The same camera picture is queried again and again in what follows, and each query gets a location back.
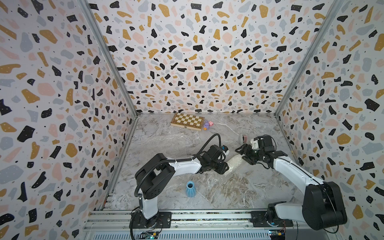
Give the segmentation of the purple orange small toy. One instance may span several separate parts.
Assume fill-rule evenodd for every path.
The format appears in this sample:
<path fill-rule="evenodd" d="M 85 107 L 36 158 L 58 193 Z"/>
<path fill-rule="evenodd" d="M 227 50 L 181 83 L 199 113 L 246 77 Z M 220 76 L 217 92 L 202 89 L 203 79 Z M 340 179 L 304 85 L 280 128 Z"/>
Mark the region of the purple orange small toy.
<path fill-rule="evenodd" d="M 210 128 L 209 121 L 205 121 L 204 124 L 203 124 L 203 130 L 207 131 L 209 128 Z"/>

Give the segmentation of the wooden chessboard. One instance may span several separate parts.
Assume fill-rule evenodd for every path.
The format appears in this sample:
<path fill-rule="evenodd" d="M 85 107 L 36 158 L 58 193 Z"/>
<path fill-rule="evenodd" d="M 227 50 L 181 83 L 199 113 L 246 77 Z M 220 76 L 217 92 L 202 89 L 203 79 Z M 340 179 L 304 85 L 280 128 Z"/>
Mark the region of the wooden chessboard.
<path fill-rule="evenodd" d="M 205 122 L 204 117 L 190 114 L 176 113 L 171 121 L 171 126 L 183 129 L 201 131 Z"/>

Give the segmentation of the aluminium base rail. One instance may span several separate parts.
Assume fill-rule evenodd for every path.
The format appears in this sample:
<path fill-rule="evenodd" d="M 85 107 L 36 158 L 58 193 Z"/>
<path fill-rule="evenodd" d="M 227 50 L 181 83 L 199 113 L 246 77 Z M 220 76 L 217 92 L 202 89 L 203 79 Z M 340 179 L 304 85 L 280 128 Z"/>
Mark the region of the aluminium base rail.
<path fill-rule="evenodd" d="M 265 210 L 163 210 L 152 227 L 131 221 L 132 211 L 94 211 L 82 240 L 341 240 L 336 228 L 314 231 L 306 223 L 269 224 Z"/>

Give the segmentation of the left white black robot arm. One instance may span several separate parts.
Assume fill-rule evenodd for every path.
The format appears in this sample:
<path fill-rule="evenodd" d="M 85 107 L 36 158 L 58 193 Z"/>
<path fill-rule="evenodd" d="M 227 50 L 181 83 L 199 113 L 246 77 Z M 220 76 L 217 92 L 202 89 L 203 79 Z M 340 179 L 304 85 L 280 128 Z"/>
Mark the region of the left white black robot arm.
<path fill-rule="evenodd" d="M 158 209 L 158 196 L 167 184 L 173 177 L 185 174 L 214 171 L 223 175 L 229 170 L 225 162 L 228 153 L 227 146 L 212 145 L 208 151 L 201 151 L 183 159 L 167 158 L 162 153 L 156 154 L 135 174 L 137 186 L 134 195 L 139 200 L 139 207 L 131 214 L 130 228 L 169 228 L 172 213 L 161 213 Z"/>

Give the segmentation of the clear bubble wrap sheet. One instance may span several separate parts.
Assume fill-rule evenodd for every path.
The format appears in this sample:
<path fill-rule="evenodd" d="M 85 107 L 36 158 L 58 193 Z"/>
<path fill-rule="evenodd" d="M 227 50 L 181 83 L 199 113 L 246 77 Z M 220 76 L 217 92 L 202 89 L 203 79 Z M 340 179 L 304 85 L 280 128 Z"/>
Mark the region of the clear bubble wrap sheet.
<path fill-rule="evenodd" d="M 260 161 L 266 163 L 266 169 L 274 167 L 274 160 L 286 157 L 283 151 L 278 151 L 274 139 L 269 135 L 256 137 L 249 144 L 244 143 L 235 152 L 250 165 Z M 197 154 L 184 158 L 172 159 L 164 154 L 156 154 L 137 173 L 137 187 L 134 195 L 139 199 L 151 200 L 156 198 L 174 176 L 184 174 L 202 174 L 214 171 L 220 175 L 230 167 L 226 162 L 229 152 L 227 146 L 222 145 L 220 134 L 212 135 Z"/>

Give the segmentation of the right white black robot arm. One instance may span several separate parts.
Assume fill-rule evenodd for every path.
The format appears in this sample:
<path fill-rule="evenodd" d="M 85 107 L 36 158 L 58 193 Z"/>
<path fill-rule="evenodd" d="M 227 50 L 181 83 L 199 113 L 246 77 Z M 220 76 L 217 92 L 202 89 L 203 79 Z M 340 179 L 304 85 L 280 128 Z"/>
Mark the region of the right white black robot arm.
<path fill-rule="evenodd" d="M 266 169 L 279 172 L 304 195 L 302 204 L 269 204 L 266 220 L 271 226 L 290 220 L 306 223 L 315 231 L 328 231 L 329 228 L 338 228 L 347 223 L 339 185 L 317 178 L 296 164 L 286 153 L 277 150 L 273 137 L 258 136 L 235 151 L 250 165 L 262 164 Z"/>

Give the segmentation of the white ribbed ceramic vase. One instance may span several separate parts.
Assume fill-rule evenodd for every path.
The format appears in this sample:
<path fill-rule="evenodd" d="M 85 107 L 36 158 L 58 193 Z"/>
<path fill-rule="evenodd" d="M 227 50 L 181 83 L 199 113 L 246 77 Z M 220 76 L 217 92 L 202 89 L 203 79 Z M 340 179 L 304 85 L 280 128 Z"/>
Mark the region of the white ribbed ceramic vase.
<path fill-rule="evenodd" d="M 228 170 L 224 173 L 224 176 L 231 175 L 234 173 L 244 162 L 241 155 L 233 156 L 230 160 L 228 160 L 226 163 L 228 164 Z"/>

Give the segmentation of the clear tape dispenser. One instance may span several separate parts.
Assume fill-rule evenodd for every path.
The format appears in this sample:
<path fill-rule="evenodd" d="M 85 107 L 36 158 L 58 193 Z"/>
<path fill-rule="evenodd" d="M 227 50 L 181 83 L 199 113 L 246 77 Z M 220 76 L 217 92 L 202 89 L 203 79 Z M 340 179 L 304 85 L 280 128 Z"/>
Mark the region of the clear tape dispenser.
<path fill-rule="evenodd" d="M 247 135 L 247 134 L 244 134 L 244 133 L 241 133 L 241 134 L 239 135 L 239 143 L 240 143 L 241 145 L 243 145 L 243 144 L 247 144 L 247 143 L 248 143 L 248 135 Z"/>

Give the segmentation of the small blue ribbed vase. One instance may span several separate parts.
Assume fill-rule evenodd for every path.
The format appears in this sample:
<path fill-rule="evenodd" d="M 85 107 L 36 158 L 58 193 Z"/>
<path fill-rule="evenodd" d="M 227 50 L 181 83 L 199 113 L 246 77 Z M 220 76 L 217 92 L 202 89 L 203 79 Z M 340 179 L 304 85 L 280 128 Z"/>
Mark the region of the small blue ribbed vase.
<path fill-rule="evenodd" d="M 188 198 L 193 198 L 196 196 L 196 187 L 195 187 L 195 183 L 192 182 L 192 181 L 189 181 L 186 185 L 186 195 Z"/>

